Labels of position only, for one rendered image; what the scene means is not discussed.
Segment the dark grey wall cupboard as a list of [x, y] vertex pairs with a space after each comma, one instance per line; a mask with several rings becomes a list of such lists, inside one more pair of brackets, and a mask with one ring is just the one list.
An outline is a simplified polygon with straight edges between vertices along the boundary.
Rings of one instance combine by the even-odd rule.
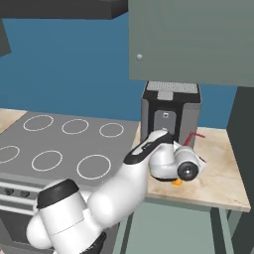
[[0, 19], [0, 58], [11, 53], [10, 44], [4, 28], [3, 21]]

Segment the dark grey extractor hood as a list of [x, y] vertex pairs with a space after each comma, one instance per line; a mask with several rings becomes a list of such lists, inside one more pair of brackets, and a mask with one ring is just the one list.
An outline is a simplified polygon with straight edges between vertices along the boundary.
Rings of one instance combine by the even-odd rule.
[[128, 0], [0, 0], [0, 18], [111, 20], [128, 11]]

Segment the thin red utensil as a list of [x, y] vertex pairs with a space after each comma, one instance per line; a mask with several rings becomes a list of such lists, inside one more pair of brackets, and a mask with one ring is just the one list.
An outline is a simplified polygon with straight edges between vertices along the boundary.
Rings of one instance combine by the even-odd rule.
[[200, 138], [205, 138], [204, 135], [191, 131], [191, 132], [189, 133], [187, 139], [186, 139], [185, 142], [184, 142], [184, 146], [188, 146], [189, 143], [191, 142], [191, 139], [192, 139], [193, 137], [195, 137], [195, 136], [200, 137]]

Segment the grey-green cupboard door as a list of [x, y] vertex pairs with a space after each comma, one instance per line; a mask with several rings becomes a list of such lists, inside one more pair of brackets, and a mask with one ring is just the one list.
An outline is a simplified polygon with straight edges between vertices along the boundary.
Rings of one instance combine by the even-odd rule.
[[129, 0], [128, 7], [130, 78], [254, 86], [254, 0]]

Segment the grey hob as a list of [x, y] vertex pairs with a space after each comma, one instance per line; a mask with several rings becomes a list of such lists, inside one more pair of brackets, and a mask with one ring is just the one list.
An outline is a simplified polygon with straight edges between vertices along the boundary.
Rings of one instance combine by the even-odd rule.
[[95, 188], [117, 173], [137, 129], [135, 121], [27, 112], [0, 134], [0, 184], [72, 179]]

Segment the grey oven front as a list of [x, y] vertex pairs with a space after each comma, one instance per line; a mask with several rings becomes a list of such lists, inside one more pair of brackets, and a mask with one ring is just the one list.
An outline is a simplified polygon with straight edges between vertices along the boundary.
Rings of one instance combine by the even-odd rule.
[[[11, 195], [5, 188], [13, 189]], [[36, 197], [42, 187], [11, 183], [0, 179], [0, 246], [6, 254], [53, 254], [54, 248], [34, 248], [28, 241], [26, 229], [35, 213]], [[28, 197], [21, 197], [20, 191], [28, 191]]]

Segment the dark grey tall cabinet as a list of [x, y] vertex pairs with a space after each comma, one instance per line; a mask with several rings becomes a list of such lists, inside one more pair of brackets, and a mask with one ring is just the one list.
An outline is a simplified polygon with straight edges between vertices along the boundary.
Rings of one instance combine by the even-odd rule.
[[237, 88], [227, 134], [251, 206], [233, 232], [233, 249], [235, 254], [254, 254], [254, 87]]

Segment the black and grey coffee machine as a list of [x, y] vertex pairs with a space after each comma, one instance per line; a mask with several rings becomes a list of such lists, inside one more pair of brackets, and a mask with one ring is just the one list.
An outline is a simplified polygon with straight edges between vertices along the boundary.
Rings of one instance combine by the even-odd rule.
[[193, 147], [201, 109], [197, 83], [148, 81], [141, 98], [141, 140], [154, 130], [168, 130], [174, 139]]

